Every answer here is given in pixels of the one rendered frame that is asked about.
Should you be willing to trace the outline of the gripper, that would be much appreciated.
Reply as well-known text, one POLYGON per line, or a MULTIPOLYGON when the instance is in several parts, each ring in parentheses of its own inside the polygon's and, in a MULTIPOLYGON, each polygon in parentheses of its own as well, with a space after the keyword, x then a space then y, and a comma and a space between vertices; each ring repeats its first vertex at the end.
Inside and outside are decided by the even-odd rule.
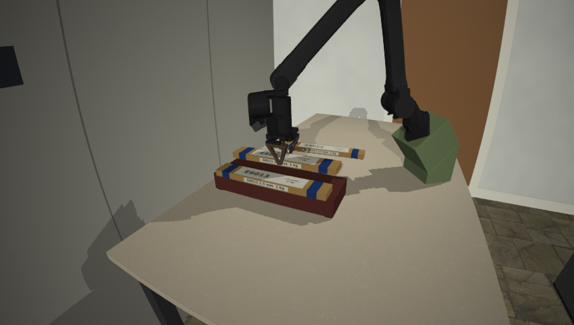
POLYGON ((288 151, 287 151, 288 144, 286 144, 286 142, 292 141, 292 145, 291 145, 291 148, 289 151, 289 153, 292 154, 294 147, 296 146, 296 143, 299 139, 299 133, 297 133, 297 132, 299 132, 299 128, 298 127, 292 127, 292 114, 287 115, 287 116, 283 115, 283 118, 280 118, 280 116, 278 116, 278 115, 276 116, 273 114, 272 114, 272 116, 277 117, 278 134, 273 134, 273 133, 266 134, 267 141, 265 141, 265 145, 267 146, 268 150, 273 155, 277 164, 282 165, 284 157, 285 157, 286 153, 288 153, 288 151), (277 141, 277 139, 279 139, 279 141, 277 141), (278 159, 274 148, 279 148, 280 150, 282 150, 280 160, 278 159))

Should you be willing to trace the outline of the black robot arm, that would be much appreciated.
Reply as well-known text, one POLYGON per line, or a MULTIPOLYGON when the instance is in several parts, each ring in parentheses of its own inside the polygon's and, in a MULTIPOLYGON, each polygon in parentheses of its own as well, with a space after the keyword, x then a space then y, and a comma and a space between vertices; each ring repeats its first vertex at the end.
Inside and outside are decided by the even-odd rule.
MULTIPOLYGON (((337 0, 282 61, 282 66, 279 64, 272 72, 270 83, 274 90, 248 94, 249 123, 255 132, 267 126, 267 133, 278 134, 277 117, 272 114, 281 115, 280 118, 291 114, 288 89, 317 52, 364 1, 337 0)), ((394 119, 403 119, 405 138, 410 142, 430 134, 430 115, 428 111, 419 109, 410 96, 410 88, 407 88, 401 0, 378 0, 378 4, 386 67, 384 93, 380 102, 388 115, 393 114, 394 119)))

